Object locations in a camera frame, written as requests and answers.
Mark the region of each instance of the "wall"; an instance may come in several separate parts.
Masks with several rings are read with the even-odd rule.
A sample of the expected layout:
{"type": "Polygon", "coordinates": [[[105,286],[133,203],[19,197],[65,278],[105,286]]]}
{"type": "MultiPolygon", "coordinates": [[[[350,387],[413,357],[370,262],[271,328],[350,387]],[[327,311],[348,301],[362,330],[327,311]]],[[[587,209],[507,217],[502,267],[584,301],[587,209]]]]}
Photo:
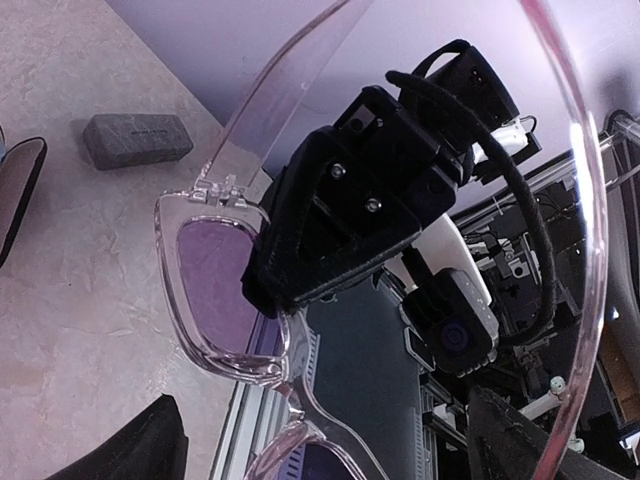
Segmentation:
{"type": "MultiPolygon", "coordinates": [[[[108,0],[185,85],[225,122],[275,50],[327,0],[108,0]]],[[[637,112],[637,0],[553,2],[599,127],[616,108],[637,112]]],[[[525,170],[569,148],[568,116],[553,73],[516,1],[376,0],[280,138],[268,161],[287,162],[305,134],[330,124],[389,69],[410,71],[431,51],[465,38],[487,57],[523,114],[538,117],[543,153],[525,170]]],[[[501,187],[466,187],[458,208],[501,187]]]]}

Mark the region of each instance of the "wire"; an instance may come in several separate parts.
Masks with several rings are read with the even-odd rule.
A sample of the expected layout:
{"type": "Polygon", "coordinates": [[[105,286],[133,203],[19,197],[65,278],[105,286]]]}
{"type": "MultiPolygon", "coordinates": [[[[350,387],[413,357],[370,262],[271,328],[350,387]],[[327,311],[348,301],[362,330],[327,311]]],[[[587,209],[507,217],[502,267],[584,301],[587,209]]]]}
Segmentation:
{"type": "Polygon", "coordinates": [[[512,347],[530,343],[553,321],[556,306],[556,272],[553,245],[549,239],[540,206],[531,193],[529,185],[513,159],[493,138],[491,132],[478,116],[460,103],[450,92],[416,75],[392,71],[387,73],[386,78],[393,85],[425,97],[442,110],[455,116],[460,125],[476,137],[487,156],[496,162],[507,185],[513,191],[529,233],[536,244],[542,277],[542,291],[540,308],[534,322],[524,331],[501,337],[500,344],[503,347],[512,347]]]}
{"type": "Polygon", "coordinates": [[[531,130],[529,130],[529,133],[535,132],[536,128],[538,128],[538,119],[535,117],[535,115],[527,115],[526,117],[522,117],[520,119],[521,122],[526,122],[527,120],[533,120],[533,125],[531,125],[531,130]]]}

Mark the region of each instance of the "beige table surface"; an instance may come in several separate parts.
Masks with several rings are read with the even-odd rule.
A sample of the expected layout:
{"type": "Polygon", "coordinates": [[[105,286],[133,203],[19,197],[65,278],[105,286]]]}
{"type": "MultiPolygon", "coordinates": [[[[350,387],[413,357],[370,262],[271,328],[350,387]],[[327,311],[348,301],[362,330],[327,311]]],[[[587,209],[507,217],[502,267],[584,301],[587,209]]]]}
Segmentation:
{"type": "Polygon", "coordinates": [[[177,344],[153,206],[195,178],[220,125],[102,0],[0,10],[0,123],[9,145],[49,143],[0,270],[0,478],[53,474],[162,393],[190,438],[187,478],[208,478],[233,384],[177,344]],[[178,114],[195,149],[179,164],[98,172],[79,141],[97,113],[178,114]]]}

